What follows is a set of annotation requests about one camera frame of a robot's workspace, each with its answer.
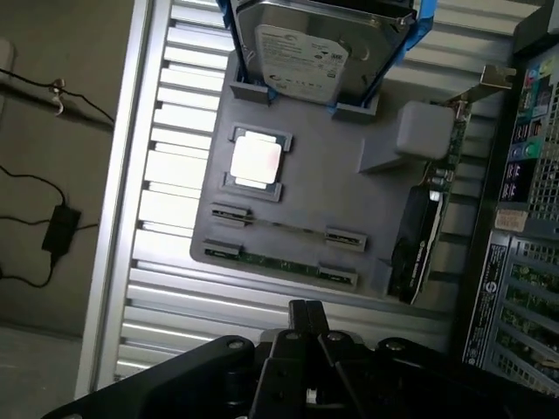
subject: gray plastic tray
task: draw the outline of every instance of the gray plastic tray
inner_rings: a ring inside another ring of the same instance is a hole
[[[344,289],[371,297],[385,294],[390,271],[375,269],[377,259],[390,259],[400,218],[411,186],[421,181],[423,165],[411,162],[391,171],[375,174],[357,172],[364,138],[382,144],[393,133],[391,124],[397,110],[409,100],[440,100],[432,89],[385,81],[374,122],[368,125],[331,118],[327,108],[279,96],[270,106],[235,99],[230,84],[237,60],[231,56],[224,80],[216,129],[213,134],[204,186],[190,248],[200,262],[297,281]],[[278,174],[281,195],[278,202],[232,194],[224,188],[224,176],[231,166],[236,124],[293,135],[290,150],[282,155]],[[213,203],[250,208],[253,215],[267,221],[296,227],[325,230],[336,227],[366,234],[363,252],[326,246],[312,236],[273,227],[246,225],[235,228],[219,223],[211,215]],[[355,288],[253,264],[204,254],[204,240],[241,244],[244,251],[297,262],[330,264],[353,268],[359,279]],[[384,278],[378,272],[385,271]]]

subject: concrete floor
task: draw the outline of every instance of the concrete floor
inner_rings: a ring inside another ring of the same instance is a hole
[[[0,327],[0,417],[34,419],[71,402],[80,342]]]
[[[0,0],[0,38],[15,47],[13,71],[44,83],[65,78],[68,90],[84,93],[114,115],[132,4],[133,0]],[[14,173],[40,175],[58,184],[70,206],[82,211],[82,223],[99,220],[110,148],[110,134],[5,101],[0,164]],[[48,219],[59,203],[56,191],[48,186],[2,173],[0,190],[0,216]],[[41,250],[45,231],[46,225],[0,221],[0,266],[5,274],[36,283],[46,279],[49,258]],[[45,289],[1,281],[0,321],[80,336],[96,236],[97,230],[85,230],[74,238],[70,253],[59,262]]]

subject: circuit board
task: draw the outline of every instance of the circuit board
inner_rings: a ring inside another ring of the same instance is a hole
[[[509,286],[505,300],[553,321],[559,321],[559,304],[537,297],[528,291]]]
[[[462,146],[472,113],[472,104],[460,102],[453,103],[449,107],[456,113],[456,120],[452,128],[448,154],[440,161],[428,163],[425,173],[425,180],[430,189],[447,195],[452,193],[452,181],[460,163]]]
[[[520,314],[506,307],[502,309],[500,319],[507,325],[512,326],[519,332],[537,340],[544,346],[559,354],[559,335],[557,333],[538,325],[534,321],[525,319]]]
[[[518,281],[538,286],[549,292],[559,293],[559,275],[553,275],[520,264],[513,264],[511,277]]]
[[[500,330],[497,332],[497,342],[511,351],[531,367],[546,375],[549,379],[559,382],[559,364],[540,354],[532,347],[525,345],[510,334]]]
[[[294,273],[298,275],[303,275],[305,277],[313,277],[318,279],[324,279],[327,281],[336,282],[338,284],[352,285],[350,278],[344,278],[340,275],[329,274],[321,271],[318,266],[312,266],[309,264],[298,264],[296,262],[290,262],[277,258],[269,258],[263,255],[257,255],[254,253],[248,253],[246,251],[240,251],[238,254],[226,253],[224,251],[214,251],[211,249],[205,249],[204,253],[207,256],[213,256],[215,258],[224,258],[228,260],[235,260],[244,264],[253,264],[256,266],[261,266],[267,269],[273,269],[275,271],[283,271],[288,273]]]

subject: ventilation grille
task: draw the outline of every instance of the ventilation grille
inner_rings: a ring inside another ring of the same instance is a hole
[[[559,265],[559,248],[544,244],[519,241],[518,254],[547,264]]]
[[[494,353],[493,362],[508,379],[545,393],[546,395],[555,394],[551,388],[539,382],[537,378],[509,360],[504,354]]]
[[[529,216],[559,222],[559,88],[556,88],[540,160],[529,197]]]

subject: gray support block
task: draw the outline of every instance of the gray support block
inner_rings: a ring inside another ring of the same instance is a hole
[[[246,221],[234,219],[235,216],[247,217],[249,215],[249,210],[247,208],[234,207],[224,203],[213,203],[210,208],[211,215],[218,223],[240,229],[247,225]]]
[[[232,81],[229,87],[233,91],[235,99],[248,100],[250,102],[260,103],[262,105],[270,105],[270,99],[267,86],[255,86],[242,83],[240,81]]]
[[[391,132],[363,139],[359,172],[393,168],[410,159],[440,160],[448,152],[454,112],[411,100],[398,112]]]
[[[345,283],[348,281],[352,286],[357,285],[357,279],[359,275],[355,270],[349,270],[345,268],[340,268],[338,266],[330,266],[325,264],[319,264],[319,275],[330,280],[340,280]]]
[[[241,252],[241,246],[239,244],[219,242],[208,238],[204,240],[204,251],[216,251],[236,257]]]
[[[369,124],[373,121],[373,119],[375,119],[379,96],[379,94],[376,94],[369,103],[368,107],[358,107],[338,103],[334,113],[332,113],[332,119],[351,122],[353,124]]]

